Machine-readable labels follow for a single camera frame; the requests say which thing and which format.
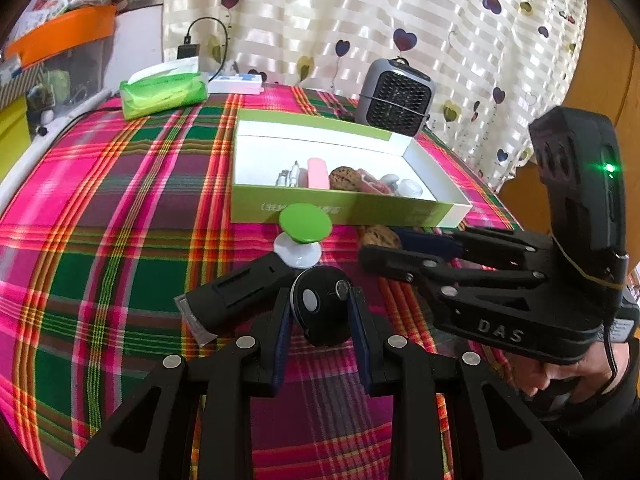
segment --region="fan grille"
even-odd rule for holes
[[[367,110],[367,123],[384,130],[414,136],[420,129],[422,117],[431,100],[431,89],[405,75],[387,71],[380,74],[373,97],[384,99],[388,103],[371,100]]]

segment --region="green round knob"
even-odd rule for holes
[[[313,204],[291,204],[280,212],[280,227],[299,244],[324,240],[333,225],[329,215]]]

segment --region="pink object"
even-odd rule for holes
[[[324,160],[316,156],[310,158],[306,162],[306,172],[309,189],[330,189],[329,172]]]
[[[358,170],[358,173],[362,177],[362,181],[360,183],[360,191],[362,193],[393,195],[394,192],[391,191],[391,188],[387,184],[377,180],[367,170],[363,170],[362,168],[360,168]]]

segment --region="hand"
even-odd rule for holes
[[[629,345],[627,343],[613,344],[612,347],[618,365],[618,374],[603,391],[603,394],[618,386],[629,363]],[[506,354],[506,357],[511,364],[513,381],[516,386],[531,397],[538,390],[545,390],[553,379],[581,377],[582,379],[575,387],[569,402],[583,402],[596,394],[611,377],[607,354],[602,342],[593,343],[581,361],[567,366],[541,363],[535,359],[514,354]]]

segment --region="curtain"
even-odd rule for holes
[[[374,60],[402,56],[437,84],[428,127],[499,190],[532,155],[527,125],[564,99],[586,11],[587,0],[164,0],[164,56],[213,16],[240,72],[352,97]],[[222,28],[203,20],[192,36],[215,70]]]

